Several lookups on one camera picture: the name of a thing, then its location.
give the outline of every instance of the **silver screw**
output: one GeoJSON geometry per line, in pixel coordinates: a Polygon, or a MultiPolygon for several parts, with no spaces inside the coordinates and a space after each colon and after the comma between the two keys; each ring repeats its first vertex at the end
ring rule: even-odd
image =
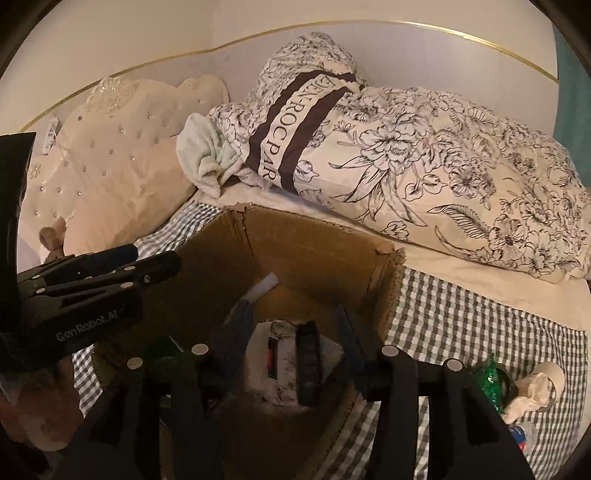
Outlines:
{"type": "Polygon", "coordinates": [[[143,364],[144,364],[144,361],[138,356],[135,356],[135,357],[127,360],[127,368],[129,368],[130,370],[137,370],[143,364]]]}
{"type": "Polygon", "coordinates": [[[450,361],[448,361],[446,365],[452,372],[459,372],[462,368],[464,368],[462,362],[456,360],[455,358],[452,358],[450,361]]]}
{"type": "Polygon", "coordinates": [[[398,349],[394,345],[384,345],[382,347],[382,353],[384,356],[396,356],[398,355],[398,349]]]}
{"type": "Polygon", "coordinates": [[[205,345],[205,343],[198,343],[191,348],[191,353],[193,355],[205,355],[207,352],[209,352],[209,347],[205,345]]]}

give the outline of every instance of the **green plastic wrapper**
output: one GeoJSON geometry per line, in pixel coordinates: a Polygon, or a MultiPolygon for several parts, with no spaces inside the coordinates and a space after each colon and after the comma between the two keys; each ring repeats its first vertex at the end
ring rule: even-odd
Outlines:
{"type": "Polygon", "coordinates": [[[477,385],[482,389],[486,398],[493,404],[496,412],[500,415],[504,413],[502,405],[502,388],[499,380],[499,374],[496,371],[496,363],[492,354],[485,362],[478,365],[472,372],[477,385]]]}

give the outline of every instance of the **brown plush toy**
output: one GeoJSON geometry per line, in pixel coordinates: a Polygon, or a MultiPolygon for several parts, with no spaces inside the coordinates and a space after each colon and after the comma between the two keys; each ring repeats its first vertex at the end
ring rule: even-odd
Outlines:
{"type": "Polygon", "coordinates": [[[43,262],[49,263],[64,258],[64,237],[66,236],[66,221],[59,217],[53,226],[46,226],[39,230],[41,245],[49,250],[49,255],[43,262]]]}

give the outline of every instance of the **dark brown stripe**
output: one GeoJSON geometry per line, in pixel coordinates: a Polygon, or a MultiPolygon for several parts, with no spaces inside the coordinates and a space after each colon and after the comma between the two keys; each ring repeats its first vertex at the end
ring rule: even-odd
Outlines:
{"type": "Polygon", "coordinates": [[[316,129],[332,110],[332,107],[336,105],[345,93],[350,91],[347,87],[341,87],[318,100],[310,109],[304,121],[296,129],[290,144],[285,149],[281,165],[279,165],[278,169],[281,175],[281,186],[288,192],[297,195],[296,188],[294,187],[294,171],[301,157],[301,153],[310,142],[310,138],[312,138],[316,129]]]}
{"type": "Polygon", "coordinates": [[[296,93],[302,86],[309,80],[317,77],[318,75],[327,75],[332,78],[340,80],[346,80],[347,82],[356,82],[355,75],[352,73],[336,74],[325,72],[324,70],[313,70],[312,72],[300,73],[293,81],[281,92],[279,98],[269,107],[267,113],[267,120],[261,123],[248,140],[249,152],[246,158],[246,166],[258,173],[259,166],[261,165],[261,142],[269,134],[271,124],[287,101],[291,96],[296,93]]]}

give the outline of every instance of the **checkered cloth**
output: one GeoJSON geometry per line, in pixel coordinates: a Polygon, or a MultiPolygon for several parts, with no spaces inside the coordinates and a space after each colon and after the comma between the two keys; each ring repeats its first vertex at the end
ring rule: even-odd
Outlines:
{"type": "MultiPolygon", "coordinates": [[[[176,249],[220,212],[191,203],[166,226],[136,242],[140,258],[176,249]]],[[[441,364],[457,358],[466,365],[489,353],[513,378],[521,378],[544,361],[557,363],[566,376],[558,403],[546,413],[530,413],[538,439],[527,455],[538,480],[550,479],[572,453],[582,418],[587,386],[587,333],[515,310],[451,283],[405,269],[398,307],[387,342],[413,358],[441,364]]],[[[101,393],[92,371],[90,349],[74,355],[80,408],[86,412],[101,393]]],[[[428,402],[419,400],[417,479],[427,477],[428,402]]],[[[316,480],[358,479],[365,474],[378,421],[379,404],[359,398],[316,480]]]]}

